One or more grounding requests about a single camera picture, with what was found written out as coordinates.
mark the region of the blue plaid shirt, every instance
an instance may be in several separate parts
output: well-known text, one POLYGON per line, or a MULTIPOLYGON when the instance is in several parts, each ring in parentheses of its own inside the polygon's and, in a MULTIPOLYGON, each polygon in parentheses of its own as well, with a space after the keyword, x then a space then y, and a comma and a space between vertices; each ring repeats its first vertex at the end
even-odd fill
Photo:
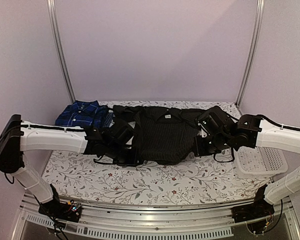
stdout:
POLYGON ((75 101, 68 105, 63 113, 55 120, 56 126, 62 127, 109 127, 113 112, 106 105, 100 106, 98 101, 75 101))

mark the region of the floral pattern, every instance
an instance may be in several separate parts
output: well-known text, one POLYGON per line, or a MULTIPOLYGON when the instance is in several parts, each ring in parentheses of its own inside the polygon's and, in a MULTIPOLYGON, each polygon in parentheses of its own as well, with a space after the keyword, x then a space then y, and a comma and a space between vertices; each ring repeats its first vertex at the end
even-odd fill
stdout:
MULTIPOLYGON (((218 105, 232 116, 240 113, 231 102, 190 101, 111 101, 99 102, 123 106, 165 106, 208 109, 218 105)), ((86 201, 128 205, 197 205, 251 199, 269 178, 239 178, 233 163, 219 163, 211 156, 190 153, 177 165, 158 165, 154 161, 137 167, 101 165, 94 155, 54 151, 43 178, 53 184, 61 196, 86 201)), ((219 161, 231 159, 228 150, 217 155, 219 161)), ((104 162, 111 162, 104 157, 104 162)))

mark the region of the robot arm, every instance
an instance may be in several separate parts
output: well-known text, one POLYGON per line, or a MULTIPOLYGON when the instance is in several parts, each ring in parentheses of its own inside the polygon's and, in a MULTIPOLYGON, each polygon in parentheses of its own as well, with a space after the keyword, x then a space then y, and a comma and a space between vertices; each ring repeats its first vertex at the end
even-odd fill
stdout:
MULTIPOLYGON (((275 123, 265 116, 246 114, 234 122, 215 106, 200 116, 197 123, 208 136, 196 137, 196 156, 217 154, 227 148, 237 151, 242 146, 276 148, 300 154, 300 128, 275 123)), ((269 212, 274 213, 273 204, 299 190, 300 166, 278 181, 260 187, 254 203, 234 207, 233 218, 242 222, 267 216, 269 212)))
POLYGON ((112 127, 81 128, 48 126, 22 121, 13 115, 0 136, 0 171, 10 174, 40 202, 39 212, 51 217, 78 222, 81 205, 61 203, 56 189, 32 168, 23 153, 30 150, 62 150, 86 155, 108 156, 121 165, 135 164, 125 144, 133 129, 120 120, 112 127))

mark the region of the lavender wall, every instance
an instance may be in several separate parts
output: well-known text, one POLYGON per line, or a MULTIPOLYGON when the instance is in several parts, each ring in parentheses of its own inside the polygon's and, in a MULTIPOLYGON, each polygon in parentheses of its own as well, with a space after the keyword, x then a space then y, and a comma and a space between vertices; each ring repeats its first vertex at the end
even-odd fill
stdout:
POLYGON ((57 0, 77 99, 232 101, 256 0, 57 0))
MULTIPOLYGON (((300 127, 300 1, 266 1, 241 109, 300 127)), ((285 156, 289 172, 300 165, 300 155, 285 156)), ((300 224, 300 192, 291 200, 300 224)))
MULTIPOLYGON (((52 124, 67 104, 46 1, 0 0, 0 133, 12 114, 52 124)), ((28 158, 42 171, 47 152, 28 158)), ((0 240, 10 239, 23 194, 0 172, 0 240)))

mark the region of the laundry basket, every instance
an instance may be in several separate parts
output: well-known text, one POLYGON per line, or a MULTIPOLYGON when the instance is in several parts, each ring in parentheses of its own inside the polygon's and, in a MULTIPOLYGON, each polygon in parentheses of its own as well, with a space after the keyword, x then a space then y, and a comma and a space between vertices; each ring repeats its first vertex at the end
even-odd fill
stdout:
POLYGON ((284 153, 276 148, 241 147, 234 152, 236 174, 239 178, 270 178, 285 173, 288 164, 284 153))

